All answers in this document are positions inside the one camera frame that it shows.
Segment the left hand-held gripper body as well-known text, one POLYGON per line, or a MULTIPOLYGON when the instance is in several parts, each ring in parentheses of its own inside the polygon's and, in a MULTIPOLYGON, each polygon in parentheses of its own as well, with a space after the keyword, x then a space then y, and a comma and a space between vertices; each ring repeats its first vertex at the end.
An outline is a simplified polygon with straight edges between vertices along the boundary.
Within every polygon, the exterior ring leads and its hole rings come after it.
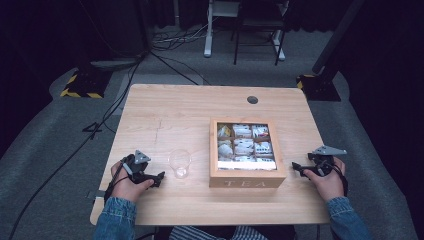
POLYGON ((134 154, 130 154, 123 158, 123 167, 126 170, 129 179, 134 184, 139 184, 149 179, 149 176, 144 173, 144 170, 147 168, 150 160, 151 158, 142 153, 140 150, 136 150, 134 154))

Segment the pile of tea bags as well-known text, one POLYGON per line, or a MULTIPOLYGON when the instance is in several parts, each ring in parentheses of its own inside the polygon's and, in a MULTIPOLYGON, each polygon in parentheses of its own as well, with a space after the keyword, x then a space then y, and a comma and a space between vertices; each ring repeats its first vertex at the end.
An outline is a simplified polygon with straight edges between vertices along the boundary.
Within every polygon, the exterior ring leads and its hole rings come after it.
POLYGON ((217 124, 219 170, 276 170, 267 124, 217 124))

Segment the person's striped clothing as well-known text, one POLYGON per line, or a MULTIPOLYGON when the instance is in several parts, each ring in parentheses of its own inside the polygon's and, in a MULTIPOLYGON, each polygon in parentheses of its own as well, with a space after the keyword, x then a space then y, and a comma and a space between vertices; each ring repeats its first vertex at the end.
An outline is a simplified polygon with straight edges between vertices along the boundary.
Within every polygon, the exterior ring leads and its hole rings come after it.
POLYGON ((201 229, 194 226, 177 226, 171 230, 169 240, 268 240, 248 226, 201 229))

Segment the person's right hand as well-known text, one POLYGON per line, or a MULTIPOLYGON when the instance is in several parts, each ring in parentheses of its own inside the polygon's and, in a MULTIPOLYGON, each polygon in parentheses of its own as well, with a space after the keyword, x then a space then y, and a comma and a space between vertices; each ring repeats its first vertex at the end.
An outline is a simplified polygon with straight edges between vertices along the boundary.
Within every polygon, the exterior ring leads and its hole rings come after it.
MULTIPOLYGON (((340 168, 342 175, 345 174, 345 164, 338 158, 334 158, 335 165, 340 168)), ((340 175, 333 170, 330 174, 320 177, 313 172, 312 178, 308 178, 317 188, 319 195, 325 202, 337 197, 344 197, 344 186, 340 175)))

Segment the black chair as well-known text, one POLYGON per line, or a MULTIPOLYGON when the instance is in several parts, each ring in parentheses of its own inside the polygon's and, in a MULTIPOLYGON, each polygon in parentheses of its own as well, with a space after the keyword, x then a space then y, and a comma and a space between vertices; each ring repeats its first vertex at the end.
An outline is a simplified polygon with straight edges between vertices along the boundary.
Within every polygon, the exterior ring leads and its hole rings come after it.
POLYGON ((282 43, 286 33, 285 16, 289 11, 289 0, 240 0, 238 4, 235 27, 231 39, 235 40, 233 64, 237 63, 241 46, 259 46, 259 43, 241 43, 242 31, 270 32, 277 65, 285 59, 282 43))

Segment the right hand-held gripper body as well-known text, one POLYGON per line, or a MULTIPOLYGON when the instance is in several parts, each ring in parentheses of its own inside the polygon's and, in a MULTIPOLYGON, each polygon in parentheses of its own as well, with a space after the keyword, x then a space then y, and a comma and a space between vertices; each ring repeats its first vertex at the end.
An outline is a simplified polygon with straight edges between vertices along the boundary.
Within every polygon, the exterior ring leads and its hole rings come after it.
POLYGON ((346 154, 346 150, 322 145, 308 154, 308 159, 315 163, 310 170, 321 177, 327 176, 333 170, 342 175, 340 168, 335 165, 334 156, 346 154))

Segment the wooden tea box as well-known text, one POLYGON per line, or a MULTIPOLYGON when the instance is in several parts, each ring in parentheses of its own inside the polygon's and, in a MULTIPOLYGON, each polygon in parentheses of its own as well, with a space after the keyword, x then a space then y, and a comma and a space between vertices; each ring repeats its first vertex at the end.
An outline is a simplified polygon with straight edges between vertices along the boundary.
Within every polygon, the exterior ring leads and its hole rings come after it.
POLYGON ((276 127, 268 119, 212 118, 210 121, 209 186, 211 188, 278 188, 287 177, 276 127), (267 124, 277 164, 276 170, 219 170, 217 168, 217 124, 267 124))

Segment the black slanted pole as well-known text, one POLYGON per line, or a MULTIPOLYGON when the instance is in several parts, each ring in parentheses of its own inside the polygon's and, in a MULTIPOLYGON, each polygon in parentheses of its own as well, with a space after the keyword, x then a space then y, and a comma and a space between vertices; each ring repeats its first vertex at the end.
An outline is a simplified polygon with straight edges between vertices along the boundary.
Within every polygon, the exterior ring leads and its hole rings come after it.
POLYGON ((338 24, 335 32, 332 37, 329 39, 325 48, 321 52, 320 56, 316 60, 315 64, 312 67, 312 71, 316 74, 320 74, 324 67, 328 65, 332 54, 336 51, 337 45, 340 43, 343 35, 348 30, 349 26, 355 19, 358 11, 361 9, 365 0, 353 0, 338 24))

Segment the white desk frame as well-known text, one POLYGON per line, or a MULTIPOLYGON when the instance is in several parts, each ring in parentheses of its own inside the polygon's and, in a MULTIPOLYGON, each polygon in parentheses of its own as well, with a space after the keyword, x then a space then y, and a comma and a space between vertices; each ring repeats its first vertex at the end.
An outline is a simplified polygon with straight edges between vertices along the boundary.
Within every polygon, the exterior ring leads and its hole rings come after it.
MULTIPOLYGON (((207 9, 207 31, 205 37, 205 46, 203 55, 208 58, 212 55, 212 42, 213 42, 213 22, 219 17, 230 17, 235 18, 238 11, 238 2, 225 1, 225 0, 208 0, 207 9)), ((275 52, 278 55, 279 61, 285 60, 285 54, 283 51, 278 51, 278 47, 281 45, 283 40, 283 32, 277 30, 271 35, 271 43, 274 47, 275 52)))

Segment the clear plastic cup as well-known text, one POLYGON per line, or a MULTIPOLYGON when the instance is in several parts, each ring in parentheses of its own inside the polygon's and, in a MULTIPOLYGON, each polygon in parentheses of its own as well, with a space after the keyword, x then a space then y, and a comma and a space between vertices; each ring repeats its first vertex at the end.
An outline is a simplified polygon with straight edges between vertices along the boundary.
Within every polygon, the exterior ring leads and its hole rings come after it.
POLYGON ((168 162, 176 178, 188 176, 191 160, 191 154, 186 150, 176 149, 170 153, 168 162))

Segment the yellow black striped stand base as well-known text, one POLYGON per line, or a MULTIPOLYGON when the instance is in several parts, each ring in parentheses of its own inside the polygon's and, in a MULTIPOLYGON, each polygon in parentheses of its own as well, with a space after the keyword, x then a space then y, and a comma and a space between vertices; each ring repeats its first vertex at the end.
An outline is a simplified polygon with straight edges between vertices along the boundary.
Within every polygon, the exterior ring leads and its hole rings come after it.
POLYGON ((110 71, 92 70, 91 72, 83 72, 75 70, 60 93, 60 96, 103 98, 111 76, 112 73, 110 71))
POLYGON ((296 86, 303 91, 308 101, 341 100, 333 82, 319 75, 299 75, 296 77, 296 86))

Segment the person's left hand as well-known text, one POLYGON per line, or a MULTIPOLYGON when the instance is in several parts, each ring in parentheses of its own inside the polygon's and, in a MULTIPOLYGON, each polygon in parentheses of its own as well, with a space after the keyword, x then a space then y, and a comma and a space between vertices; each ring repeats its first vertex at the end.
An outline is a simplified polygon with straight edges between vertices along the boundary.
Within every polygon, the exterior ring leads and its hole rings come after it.
POLYGON ((154 184, 154 181, 151 179, 139 184, 134 184, 127 178, 127 172, 124 169, 119 171, 116 180, 117 182, 114 184, 111 196, 126 199, 133 203, 136 203, 140 196, 154 184))

